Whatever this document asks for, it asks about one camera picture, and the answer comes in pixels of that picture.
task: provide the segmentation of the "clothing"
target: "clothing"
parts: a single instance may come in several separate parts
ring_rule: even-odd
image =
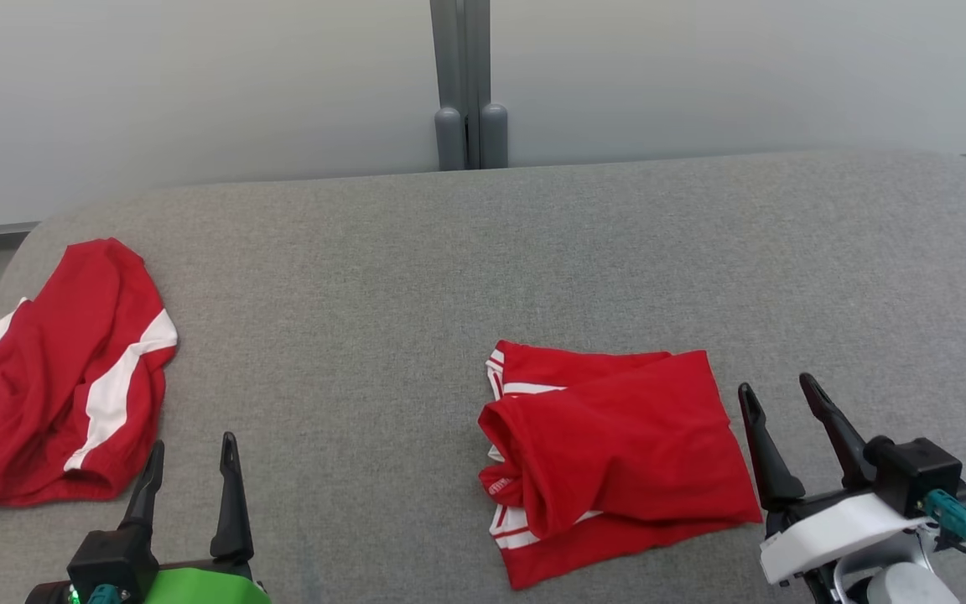
[[[0,320],[0,505],[122,493],[156,437],[176,345],[141,257],[114,238],[66,248]]]
[[[704,351],[580,355],[499,341],[480,427],[491,536],[522,589],[762,520]]]

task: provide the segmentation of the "folded red shorts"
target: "folded red shorts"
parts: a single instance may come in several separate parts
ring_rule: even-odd
[[[65,249],[0,320],[0,505],[117,497],[144,466],[177,330],[118,240]]]
[[[706,353],[582,355],[499,341],[480,427],[513,589],[759,523]]]

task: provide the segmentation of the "gray fabric surface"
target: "gray fabric surface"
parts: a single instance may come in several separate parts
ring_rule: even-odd
[[[0,316],[66,244],[111,236],[147,259],[181,337],[154,553],[206,553],[233,430],[253,569],[281,603],[809,601],[766,585],[761,527],[510,592],[475,478],[500,337],[708,349],[741,446],[749,381],[810,492],[840,470],[801,371],[863,435],[931,437],[966,477],[966,159],[763,154],[154,192],[39,226]],[[0,509],[0,601],[64,578],[123,505]],[[966,559],[935,561],[966,600]]]

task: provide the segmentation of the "robotic arm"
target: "robotic arm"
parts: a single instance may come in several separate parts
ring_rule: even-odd
[[[156,440],[117,530],[88,533],[66,567],[70,580],[38,585],[24,604],[271,604],[248,565],[252,526],[233,433],[222,436],[222,504],[209,560],[161,565],[151,555],[162,461],[164,444]]]
[[[866,443],[812,375],[802,374],[800,386],[843,471],[842,489],[811,497],[775,447],[755,391],[748,383],[739,390],[766,510],[760,546],[766,579],[788,587],[802,578],[816,604],[958,601],[927,552],[951,547],[966,554],[962,463],[928,439],[898,445],[877,436]],[[862,570],[877,572],[844,587],[844,578]]]

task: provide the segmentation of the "teal connector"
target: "teal connector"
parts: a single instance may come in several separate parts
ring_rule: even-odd
[[[942,489],[934,489],[919,502],[919,508],[936,520],[944,530],[966,542],[966,506]]]
[[[122,604],[118,589],[113,585],[100,585],[91,593],[88,604]]]

